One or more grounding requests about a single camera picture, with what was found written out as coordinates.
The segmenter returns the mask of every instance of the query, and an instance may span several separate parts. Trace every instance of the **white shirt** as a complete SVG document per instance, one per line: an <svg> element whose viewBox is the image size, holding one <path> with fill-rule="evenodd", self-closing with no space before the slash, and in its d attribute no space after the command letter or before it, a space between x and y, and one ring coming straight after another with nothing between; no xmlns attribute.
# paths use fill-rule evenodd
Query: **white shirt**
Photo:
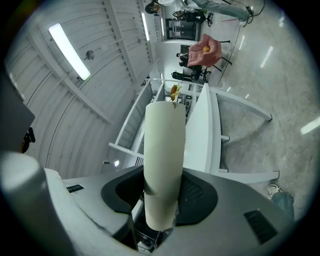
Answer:
<svg viewBox="0 0 320 256"><path fill-rule="evenodd" d="M181 10L191 11L193 9L201 9L191 0L188 1L188 5L186 5L181 0L158 0L157 2L163 6L173 6L174 5L175 11L181 11Z"/></svg>

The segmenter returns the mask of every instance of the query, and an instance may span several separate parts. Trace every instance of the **jeans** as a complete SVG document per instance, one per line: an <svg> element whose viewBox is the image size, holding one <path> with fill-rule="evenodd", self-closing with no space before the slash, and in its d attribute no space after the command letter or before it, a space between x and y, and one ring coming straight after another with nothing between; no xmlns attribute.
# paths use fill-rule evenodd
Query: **jeans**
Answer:
<svg viewBox="0 0 320 256"><path fill-rule="evenodd" d="M192 0L201 9L207 10L212 13L224 14L235 17L239 22L245 22L249 17L247 10L240 7L230 6L224 3L212 2L209 0Z"/></svg>
<svg viewBox="0 0 320 256"><path fill-rule="evenodd" d="M275 193L271 201L280 207L286 215L290 218L294 219L295 212L294 212L294 201L292 196L288 192L278 192Z"/></svg>

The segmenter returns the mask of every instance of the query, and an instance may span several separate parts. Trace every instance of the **white table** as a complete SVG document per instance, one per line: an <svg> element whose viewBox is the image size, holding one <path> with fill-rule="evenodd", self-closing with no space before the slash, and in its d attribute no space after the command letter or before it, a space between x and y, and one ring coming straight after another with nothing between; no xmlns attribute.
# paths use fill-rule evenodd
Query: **white table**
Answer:
<svg viewBox="0 0 320 256"><path fill-rule="evenodd" d="M203 89L197 93L198 86ZM245 108L270 121L272 116L257 105L208 84L195 84L193 88L192 112L185 127L185 146L183 167L210 173L219 177L242 183L264 182L279 177L279 171L264 173L232 173L220 169L221 140L229 140L221 134L218 99Z"/></svg>

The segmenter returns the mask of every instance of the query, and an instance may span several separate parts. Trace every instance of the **black hair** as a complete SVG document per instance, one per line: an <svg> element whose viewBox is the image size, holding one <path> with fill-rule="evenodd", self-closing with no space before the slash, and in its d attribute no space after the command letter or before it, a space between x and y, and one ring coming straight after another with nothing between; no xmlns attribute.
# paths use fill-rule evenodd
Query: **black hair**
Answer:
<svg viewBox="0 0 320 256"><path fill-rule="evenodd" d="M154 7L154 2L152 1L151 3L146 5L144 10L147 14L156 14L157 12L152 9L153 7Z"/></svg>

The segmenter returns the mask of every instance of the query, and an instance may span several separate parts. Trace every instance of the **concrete floor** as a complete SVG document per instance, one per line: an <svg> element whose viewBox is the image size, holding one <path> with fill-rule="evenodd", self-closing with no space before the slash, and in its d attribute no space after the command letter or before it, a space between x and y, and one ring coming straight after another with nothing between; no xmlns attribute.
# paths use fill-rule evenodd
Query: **concrete floor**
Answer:
<svg viewBox="0 0 320 256"><path fill-rule="evenodd" d="M240 2L256 12L263 6L263 0ZM218 67L223 71L212 68L209 85L246 97L273 117L266 122L219 102L222 134L230 136L222 144L221 167L234 173L279 170L279 179L272 182L292 194L295 219L300 219L318 182L319 129L305 133L301 128L320 116L320 77L294 24L276 5L266 2L262 13L245 27L237 21L221 22L231 18L215 14L212 27L204 28L217 40L231 40L229 45L222 44L222 54L231 56L233 65L221 60ZM251 186L267 196L268 185Z"/></svg>

